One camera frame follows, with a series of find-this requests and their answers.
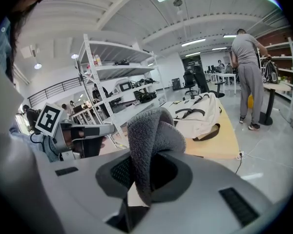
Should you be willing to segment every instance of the short hair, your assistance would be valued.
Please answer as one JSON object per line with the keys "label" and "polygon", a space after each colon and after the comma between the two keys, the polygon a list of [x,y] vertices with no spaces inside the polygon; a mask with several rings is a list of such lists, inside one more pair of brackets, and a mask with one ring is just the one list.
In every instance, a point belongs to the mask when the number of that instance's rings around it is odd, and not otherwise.
{"label": "short hair", "polygon": [[238,29],[238,31],[236,32],[236,34],[246,34],[246,31],[244,29]]}
{"label": "short hair", "polygon": [[25,109],[28,110],[29,106],[28,105],[23,105],[23,111],[25,111]]}

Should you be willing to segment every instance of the black office chair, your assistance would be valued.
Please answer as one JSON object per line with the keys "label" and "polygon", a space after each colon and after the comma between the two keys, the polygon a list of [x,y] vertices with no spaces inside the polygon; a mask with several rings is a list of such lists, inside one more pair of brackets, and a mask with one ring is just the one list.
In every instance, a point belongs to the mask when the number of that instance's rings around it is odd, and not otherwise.
{"label": "black office chair", "polygon": [[185,95],[187,93],[191,93],[193,95],[193,92],[197,92],[196,90],[191,90],[191,88],[195,86],[195,83],[193,81],[193,74],[190,71],[185,71],[184,79],[185,79],[185,82],[183,83],[184,87],[189,88],[189,91],[186,91]]}
{"label": "black office chair", "polygon": [[207,85],[203,68],[200,65],[195,65],[193,67],[193,75],[197,85],[201,89],[201,93],[214,93],[217,98],[221,98],[225,96],[224,93],[219,92],[220,85],[224,84],[225,82],[223,81],[223,82],[215,83],[215,85],[217,85],[217,92],[213,90],[209,90],[209,86]]}

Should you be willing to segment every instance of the railing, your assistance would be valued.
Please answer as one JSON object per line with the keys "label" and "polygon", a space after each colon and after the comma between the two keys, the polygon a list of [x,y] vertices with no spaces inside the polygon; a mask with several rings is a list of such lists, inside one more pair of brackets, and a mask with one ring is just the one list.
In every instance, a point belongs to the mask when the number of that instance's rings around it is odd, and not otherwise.
{"label": "railing", "polygon": [[63,82],[60,82],[58,84],[55,84],[51,87],[48,87],[46,89],[41,90],[38,93],[35,93],[34,95],[30,96],[28,98],[30,106],[34,107],[38,103],[51,98],[52,96],[55,96],[59,93],[62,93],[64,91],[67,91],[69,89],[79,87],[81,86],[82,83],[79,81],[79,77],[73,78],[70,80],[66,80]]}

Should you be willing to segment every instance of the black and white square marker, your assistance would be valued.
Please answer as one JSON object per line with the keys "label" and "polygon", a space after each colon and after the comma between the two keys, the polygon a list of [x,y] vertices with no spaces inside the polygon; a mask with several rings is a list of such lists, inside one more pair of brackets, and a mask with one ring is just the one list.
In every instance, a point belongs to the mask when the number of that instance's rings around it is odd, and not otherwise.
{"label": "black and white square marker", "polygon": [[54,133],[59,124],[63,108],[58,108],[54,105],[46,103],[41,111],[35,128],[42,131],[44,134],[54,137]]}

